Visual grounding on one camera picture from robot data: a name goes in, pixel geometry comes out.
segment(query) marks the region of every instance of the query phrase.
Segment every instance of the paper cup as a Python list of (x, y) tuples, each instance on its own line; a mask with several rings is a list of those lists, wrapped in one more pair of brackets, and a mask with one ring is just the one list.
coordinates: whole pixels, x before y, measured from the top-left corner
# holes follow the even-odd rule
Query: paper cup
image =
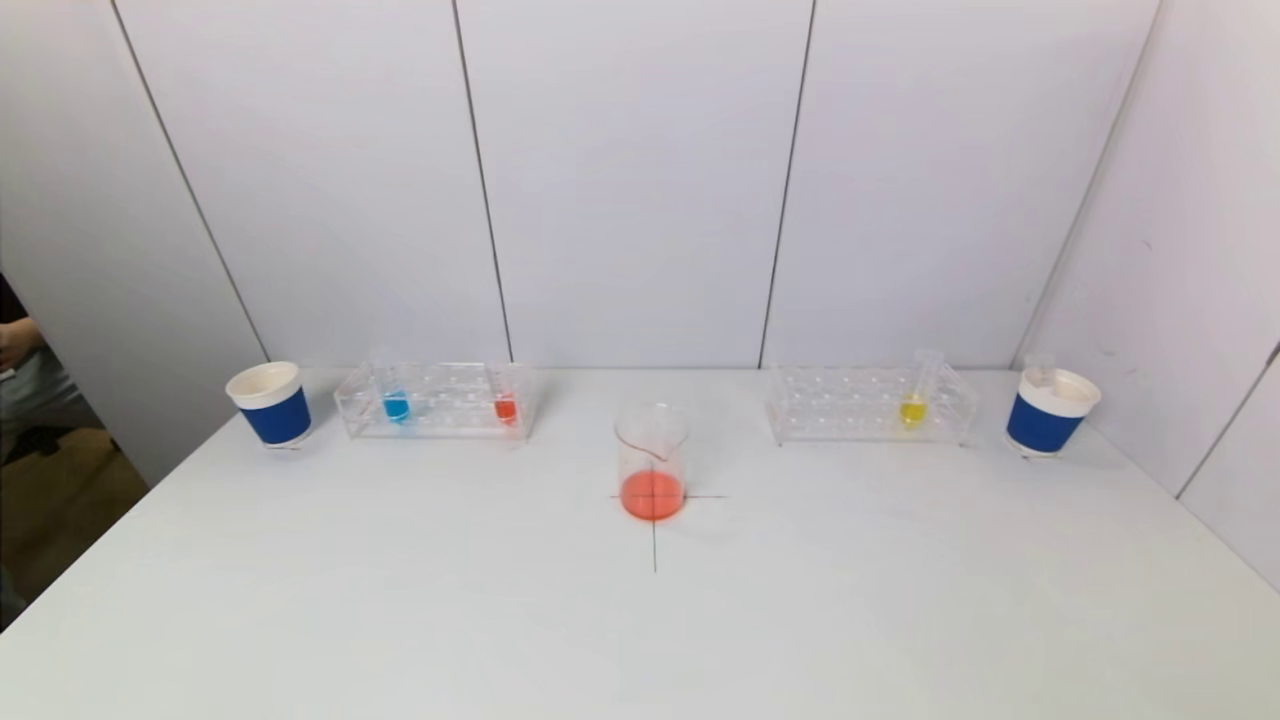
[(227, 383), (227, 395), (268, 447), (293, 447), (311, 432), (302, 373), (293, 363), (255, 365)]
[(1009, 439), (1023, 455), (1057, 455), (1089, 410), (1102, 400), (1098, 386), (1075, 373), (1056, 370), (1053, 379), (1051, 392), (1032, 384), (1028, 372), (1023, 372), (1006, 429)]

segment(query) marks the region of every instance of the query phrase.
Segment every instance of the red liquid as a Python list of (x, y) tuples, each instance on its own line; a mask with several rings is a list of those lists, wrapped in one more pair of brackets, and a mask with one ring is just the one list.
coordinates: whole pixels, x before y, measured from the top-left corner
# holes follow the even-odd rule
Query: red liquid
[(641, 520), (666, 520), (685, 505), (685, 486), (667, 473), (640, 470), (622, 480), (622, 507)]
[(509, 395), (503, 395), (493, 401), (493, 411), (504, 425), (516, 424), (516, 401)]

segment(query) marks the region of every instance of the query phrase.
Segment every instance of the test tube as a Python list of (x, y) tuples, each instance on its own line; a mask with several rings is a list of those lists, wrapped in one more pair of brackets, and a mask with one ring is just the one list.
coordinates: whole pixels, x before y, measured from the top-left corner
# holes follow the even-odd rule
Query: test tube
[(387, 419), (392, 423), (408, 420), (408, 393), (404, 392), (404, 382), (394, 357), (385, 348), (379, 348), (370, 354), (369, 360), (374, 369), (374, 386), (383, 397)]
[(929, 415), (929, 398), (938, 386), (938, 373), (942, 370), (943, 355), (937, 350), (919, 350), (915, 352), (918, 372), (915, 380), (902, 395), (902, 405), (899, 414), (902, 416), (902, 425), (914, 429), (924, 423)]
[(516, 405), (516, 388), (511, 378), (499, 368), (486, 366), (489, 391), (493, 392), (493, 413), (503, 425), (515, 427), (520, 421), (520, 407)]

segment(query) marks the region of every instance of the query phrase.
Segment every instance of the test tube rack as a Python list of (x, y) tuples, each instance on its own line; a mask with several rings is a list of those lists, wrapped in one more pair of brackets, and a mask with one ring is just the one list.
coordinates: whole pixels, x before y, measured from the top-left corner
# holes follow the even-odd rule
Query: test tube rack
[(900, 415), (916, 369), (769, 368), (767, 410), (778, 445), (792, 441), (891, 441), (964, 445), (978, 413), (978, 393), (942, 365), (924, 421), (909, 428)]
[[(397, 363), (403, 396), (387, 396), (365, 363), (334, 392), (352, 438), (527, 439), (536, 415), (532, 372), (522, 365), (484, 363)], [(408, 416), (393, 420), (388, 400), (408, 402)]]

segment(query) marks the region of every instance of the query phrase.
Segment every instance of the panel seam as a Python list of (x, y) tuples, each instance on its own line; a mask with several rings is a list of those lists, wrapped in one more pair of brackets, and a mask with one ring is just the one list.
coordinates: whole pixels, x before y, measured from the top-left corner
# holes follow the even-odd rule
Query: panel seam
[(1044, 314), (1048, 311), (1053, 291), (1061, 283), (1068, 258), (1071, 254), (1071, 250), (1079, 243), (1082, 225), (1085, 215), (1088, 214), (1088, 209), (1092, 206), (1092, 201), (1098, 187), (1098, 179), (1102, 177), (1102, 168), (1107, 163), (1107, 158), (1111, 155), (1112, 146), (1116, 136), (1119, 135), (1120, 127), (1124, 123), (1124, 118), (1129, 114), (1129, 108), (1133, 104), (1134, 88), (1138, 87), (1138, 81), (1149, 61), (1148, 58), (1151, 54), (1152, 38), (1156, 37), (1156, 29), (1161, 22), (1164, 10), (1165, 0), (1158, 0), (1156, 3), (1156, 12), (1151, 15), (1151, 24), (1147, 27), (1147, 37), (1143, 40), (1142, 49), (1138, 51), (1138, 59), (1133, 65), (1133, 74), (1129, 76), (1129, 85), (1125, 87), (1124, 95), (1120, 99), (1120, 106), (1116, 108), (1116, 117), (1111, 120), (1111, 128), (1107, 131), (1107, 138), (1102, 143), (1102, 151), (1098, 154), (1098, 161), (1093, 165), (1093, 173), (1089, 176), (1089, 183), (1084, 187), (1084, 195), (1080, 196), (1080, 204), (1075, 209), (1075, 217), (1071, 218), (1071, 224), (1066, 229), (1066, 236), (1062, 238), (1062, 246), (1059, 249), (1057, 258), (1053, 259), (1053, 265), (1048, 270), (1048, 278), (1044, 281), (1044, 287), (1041, 288), (1039, 299), (1036, 301), (1036, 309), (1032, 310), (1032, 316), (1027, 320), (1027, 329), (1023, 331), (1023, 337), (1018, 341), (1014, 356), (1009, 360), (1010, 370), (1018, 369), (1019, 357), (1028, 351), (1028, 345), (1039, 329), (1039, 324), (1043, 322)]
[(1240, 400), (1240, 404), (1235, 406), (1235, 411), (1231, 413), (1231, 416), (1226, 420), (1226, 424), (1222, 425), (1222, 429), (1217, 433), (1217, 437), (1213, 438), (1213, 443), (1208, 446), (1208, 451), (1204, 454), (1203, 457), (1201, 457), (1201, 461), (1196, 464), (1196, 469), (1192, 470), (1192, 474), (1187, 478), (1187, 482), (1183, 483), (1183, 487), (1180, 487), (1176, 493), (1174, 493), (1175, 498), (1181, 500), (1183, 493), (1187, 492), (1187, 488), (1192, 487), (1192, 483), (1196, 482), (1196, 477), (1199, 475), (1201, 470), (1204, 469), (1204, 464), (1208, 462), (1208, 459), (1213, 456), (1213, 451), (1216, 451), (1217, 446), (1222, 443), (1222, 438), (1226, 437), (1226, 433), (1230, 432), (1231, 425), (1235, 424), (1236, 418), (1239, 418), (1240, 413), (1244, 411), (1244, 406), (1249, 404), (1249, 400), (1253, 397), (1253, 393), (1258, 391), (1258, 386), (1262, 384), (1262, 380), (1267, 377), (1267, 372), (1271, 370), (1271, 365), (1275, 364), (1276, 356), (1280, 356), (1280, 343), (1276, 343), (1275, 350), (1271, 351), (1271, 355), (1267, 357), (1267, 361), (1262, 365), (1262, 372), (1258, 373), (1258, 377), (1253, 379), (1253, 384), (1249, 386), (1248, 392), (1244, 393), (1244, 400)]
[(223, 274), (227, 275), (227, 282), (232, 286), (232, 293), (236, 295), (236, 301), (239, 302), (241, 313), (244, 314), (244, 320), (248, 323), (250, 332), (253, 333), (253, 340), (257, 341), (257, 347), (262, 351), (262, 357), (270, 361), (271, 354), (266, 351), (262, 336), (257, 332), (257, 325), (253, 324), (253, 316), (250, 314), (248, 306), (244, 304), (244, 296), (241, 295), (239, 286), (236, 284), (236, 277), (232, 275), (232, 270), (227, 265), (227, 259), (223, 256), (223, 249), (218, 246), (214, 231), (209, 227), (209, 219), (205, 218), (205, 209), (200, 206), (200, 199), (196, 197), (196, 191), (191, 187), (191, 179), (187, 177), (187, 169), (182, 165), (182, 159), (178, 158), (178, 149), (174, 147), (173, 137), (169, 135), (169, 128), (164, 124), (164, 118), (160, 115), (160, 106), (156, 105), (155, 95), (151, 94), (151, 83), (147, 82), (147, 76), (142, 72), (142, 64), (138, 61), (138, 54), (133, 50), (133, 38), (129, 37), (129, 31), (124, 27), (124, 18), (120, 17), (120, 8), (116, 5), (116, 0), (111, 0), (111, 13), (115, 14), (115, 23), (120, 27), (120, 35), (124, 37), (125, 47), (129, 49), (129, 58), (133, 60), (133, 69), (137, 70), (138, 79), (142, 81), (142, 90), (147, 95), (147, 102), (151, 105), (151, 113), (155, 115), (156, 123), (160, 126), (160, 132), (164, 135), (165, 145), (169, 146), (169, 154), (173, 156), (173, 161), (178, 167), (178, 174), (182, 177), (182, 184), (187, 188), (187, 196), (191, 197), (191, 204), (196, 208), (196, 215), (200, 217), (200, 224), (205, 228), (205, 236), (209, 238), (209, 245), (212, 246), (214, 255), (218, 258), (218, 263), (223, 268)]
[(498, 304), (502, 306), (502, 331), (507, 336), (507, 360), (516, 361), (516, 348), (511, 343), (511, 322), (507, 318), (507, 295), (502, 288), (502, 266), (498, 261), (498, 241), (493, 233), (493, 213), (489, 210), (489, 182), (484, 176), (484, 159), (480, 155), (480, 129), (476, 127), (476, 106), (471, 99), (471, 73), (467, 70), (467, 53), (462, 45), (462, 17), (458, 14), (458, 0), (452, 0), (453, 29), (458, 37), (458, 59), (462, 61), (462, 85), (467, 92), (467, 113), (471, 118), (471, 140), (476, 147), (476, 168), (480, 170), (480, 193), (484, 196), (484, 218), (489, 227), (489, 249), (493, 251), (493, 275), (498, 281)]
[(787, 152), (787, 174), (782, 181), (782, 208), (778, 211), (778, 234), (773, 243), (773, 268), (769, 270), (769, 295), (764, 301), (764, 328), (760, 331), (760, 355), (755, 368), (764, 368), (764, 347), (769, 340), (769, 315), (773, 313), (773, 287), (778, 278), (778, 255), (782, 251), (782, 225), (787, 218), (787, 196), (791, 192), (791, 167), (796, 156), (796, 136), (800, 132), (800, 105), (804, 101), (804, 81), (809, 72), (809, 47), (813, 45), (813, 18), (818, 14), (818, 0), (809, 5), (809, 29), (804, 41), (804, 60), (800, 64), (800, 88), (796, 92), (796, 114), (791, 123), (791, 149)]

